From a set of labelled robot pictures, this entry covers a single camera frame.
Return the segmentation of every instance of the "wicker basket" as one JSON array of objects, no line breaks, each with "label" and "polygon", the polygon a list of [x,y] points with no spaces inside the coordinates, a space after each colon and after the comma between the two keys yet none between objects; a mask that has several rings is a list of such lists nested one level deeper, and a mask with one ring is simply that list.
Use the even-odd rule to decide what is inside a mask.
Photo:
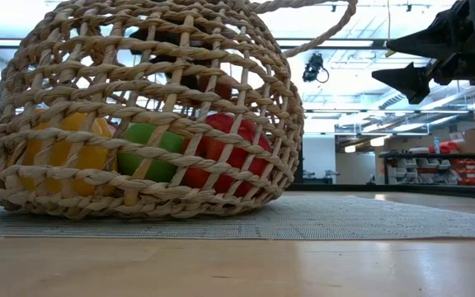
[{"label": "wicker basket", "polygon": [[[2,72],[0,205],[72,219],[86,215],[187,218],[235,215],[278,198],[294,179],[303,134],[302,102],[290,81],[286,57],[338,32],[355,13],[356,1],[349,1],[337,26],[283,54],[257,14],[320,2],[325,1],[60,3],[21,42]],[[139,29],[144,38],[129,37],[126,32],[132,29]],[[176,43],[159,39],[162,34]],[[140,54],[132,67],[119,62],[130,50]],[[172,59],[155,62],[154,57],[163,55]],[[241,81],[225,71],[225,64],[241,71]],[[168,75],[167,83],[154,81],[159,73]],[[192,89],[181,85],[184,77],[208,78],[208,85]],[[255,86],[252,78],[261,83]],[[231,86],[232,97],[214,92],[218,84]],[[234,115],[228,133],[205,124],[213,112]],[[82,123],[75,130],[64,130],[63,120],[71,121],[74,115],[81,115]],[[93,133],[96,119],[119,124],[106,137]],[[252,141],[238,133],[245,120],[255,123]],[[146,144],[125,139],[130,123],[155,127]],[[184,152],[170,153],[159,147],[167,131],[188,138]],[[271,152],[258,145],[261,133],[268,136]],[[219,159],[195,154],[204,137],[225,144]],[[32,141],[40,148],[27,162],[24,156]],[[51,158],[60,143],[68,144],[69,150],[64,162],[55,166]],[[104,152],[101,166],[78,166],[87,148]],[[240,168],[228,164],[233,149],[248,154]],[[134,174],[117,172],[118,152],[143,159]],[[255,159],[268,163],[261,175],[248,170]],[[144,179],[155,160],[177,167],[169,182]],[[200,188],[184,183],[189,168],[210,173]],[[214,184],[223,175],[233,179],[232,185],[217,192]],[[33,182],[32,189],[25,186],[25,179]],[[49,186],[53,181],[59,191]],[[235,195],[245,182],[252,185],[250,190]],[[90,195],[78,194],[82,184],[92,187]]]}]

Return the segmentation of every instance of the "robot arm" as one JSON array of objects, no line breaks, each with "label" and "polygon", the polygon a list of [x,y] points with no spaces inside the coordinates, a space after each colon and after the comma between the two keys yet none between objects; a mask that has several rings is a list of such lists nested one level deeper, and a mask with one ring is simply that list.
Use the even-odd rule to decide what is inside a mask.
[{"label": "robot arm", "polygon": [[425,66],[378,70],[373,78],[404,93],[411,104],[428,96],[429,82],[448,85],[468,80],[475,85],[475,0],[457,1],[440,12],[425,30],[396,40],[387,47],[395,52],[432,58]]}]

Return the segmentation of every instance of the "ceiling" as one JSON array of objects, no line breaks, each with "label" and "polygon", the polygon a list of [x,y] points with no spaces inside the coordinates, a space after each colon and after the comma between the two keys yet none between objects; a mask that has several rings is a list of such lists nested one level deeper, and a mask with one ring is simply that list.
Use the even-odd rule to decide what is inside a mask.
[{"label": "ceiling", "polygon": [[[53,10],[59,2],[61,1],[0,0],[0,39],[23,38],[43,19],[43,15]],[[428,59],[407,54],[395,54],[386,58],[384,49],[357,49],[359,47],[357,40],[360,42],[387,40],[423,30],[434,20],[438,12],[450,8],[453,2],[453,0],[359,0],[357,13],[349,24],[334,36],[337,40],[336,48],[335,45],[330,45],[326,49],[310,50],[289,59],[293,82],[299,88],[304,108],[377,110],[381,106],[394,110],[418,110],[426,105],[430,107],[430,104],[433,107],[440,107],[433,102],[470,89],[467,82],[453,82],[447,87],[432,84],[430,85],[432,93],[421,105],[409,106],[407,100],[400,97],[399,93],[371,78],[371,73],[379,69],[404,68],[411,62],[416,66],[424,66]],[[334,26],[345,10],[345,2],[328,2],[299,9],[284,8],[266,13],[261,18],[269,26],[274,37],[280,39],[280,45],[297,45],[304,42],[301,39],[311,39]],[[0,71],[14,52],[14,49],[0,49]],[[325,83],[304,82],[302,79],[305,64],[314,53],[322,55],[323,66],[329,72],[329,80]],[[136,58],[127,50],[119,52],[119,56],[119,61],[123,64],[136,63]],[[233,68],[232,75],[239,78],[239,69]],[[325,79],[327,75],[321,73],[320,78]],[[261,85],[260,81],[252,79],[251,85],[254,83]],[[463,96],[456,96],[444,107],[450,104],[458,105],[460,102],[462,108],[470,106],[475,100],[473,96],[470,98],[463,101]],[[401,112],[308,115],[309,124],[316,120],[322,121],[311,125],[306,123],[306,133],[330,132],[329,128],[317,128],[326,126],[323,124],[324,120],[329,120],[327,123],[341,128],[343,125],[372,125],[374,122],[382,122],[383,119],[395,119],[398,122],[402,119],[408,120]]]}]

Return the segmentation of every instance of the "rope handle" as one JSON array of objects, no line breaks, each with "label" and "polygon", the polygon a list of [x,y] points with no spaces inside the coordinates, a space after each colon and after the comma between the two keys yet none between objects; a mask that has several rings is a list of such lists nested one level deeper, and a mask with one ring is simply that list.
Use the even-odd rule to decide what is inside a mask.
[{"label": "rope handle", "polygon": [[346,12],[342,16],[342,18],[338,21],[336,25],[331,27],[329,30],[318,36],[317,38],[309,41],[306,44],[300,45],[294,49],[289,49],[284,52],[284,56],[286,58],[294,57],[297,54],[303,53],[308,51],[318,45],[321,45],[324,41],[328,40],[329,38],[333,37],[336,33],[338,33],[347,23],[350,21],[351,17],[356,13],[356,4],[358,0],[273,0],[264,3],[251,3],[251,9],[257,13],[262,14],[266,12],[274,12],[279,8],[300,8],[306,6],[312,6],[315,4],[320,4],[324,2],[338,2],[338,1],[346,1],[348,2]]}]

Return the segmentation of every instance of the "cable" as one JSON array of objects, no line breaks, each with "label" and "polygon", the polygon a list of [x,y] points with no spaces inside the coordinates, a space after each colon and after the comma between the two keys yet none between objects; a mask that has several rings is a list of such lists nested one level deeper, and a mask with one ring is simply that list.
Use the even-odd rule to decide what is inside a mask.
[{"label": "cable", "polygon": [[388,9],[388,40],[392,39],[392,12],[389,7],[389,0],[386,3],[386,8]]},{"label": "cable", "polygon": [[329,82],[329,78],[331,77],[331,75],[329,75],[329,71],[327,71],[327,69],[325,69],[323,66],[322,66],[322,69],[323,69],[323,71],[325,71],[327,73],[327,79],[322,82],[317,78],[316,81],[319,82],[319,83],[327,83],[327,82]]}]

